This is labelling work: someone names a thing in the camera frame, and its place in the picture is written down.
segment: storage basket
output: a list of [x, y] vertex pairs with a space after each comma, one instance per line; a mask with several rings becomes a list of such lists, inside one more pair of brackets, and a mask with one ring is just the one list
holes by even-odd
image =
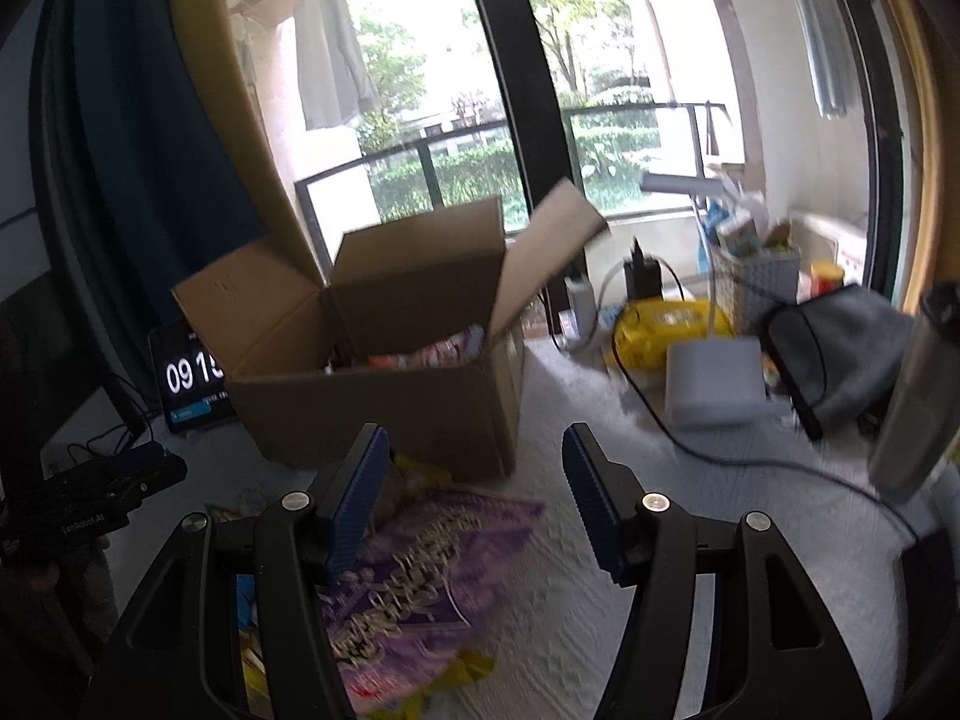
[[768, 311], [797, 302], [798, 250], [765, 250], [741, 259], [713, 247], [713, 266], [717, 305], [738, 335], [755, 335]]

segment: gray bag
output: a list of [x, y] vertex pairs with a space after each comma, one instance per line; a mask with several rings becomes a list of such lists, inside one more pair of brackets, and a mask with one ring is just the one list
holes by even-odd
[[912, 328], [913, 317], [882, 295], [850, 285], [774, 309], [760, 343], [815, 441], [890, 391]]

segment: white lamp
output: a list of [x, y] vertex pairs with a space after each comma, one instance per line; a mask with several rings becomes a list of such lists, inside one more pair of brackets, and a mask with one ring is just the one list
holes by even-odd
[[709, 263], [707, 338], [678, 341], [667, 349], [664, 420], [671, 427], [707, 427], [753, 422], [789, 413], [788, 403], [767, 399], [760, 341], [751, 337], [718, 338], [713, 333], [716, 271], [696, 199], [715, 197], [741, 205], [743, 200], [737, 186], [728, 178], [648, 172], [640, 181], [640, 189], [690, 196], [694, 220]]

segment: thermos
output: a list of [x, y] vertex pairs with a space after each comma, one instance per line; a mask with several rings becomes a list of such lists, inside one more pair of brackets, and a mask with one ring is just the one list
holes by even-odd
[[920, 302], [880, 437], [870, 481], [884, 499], [911, 498], [960, 428], [960, 282], [944, 281]]

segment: purple snack bag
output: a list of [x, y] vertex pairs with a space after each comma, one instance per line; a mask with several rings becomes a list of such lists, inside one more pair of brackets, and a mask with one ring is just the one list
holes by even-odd
[[357, 553], [318, 611], [354, 712], [432, 683], [472, 639], [539, 501], [434, 490], [402, 509]]

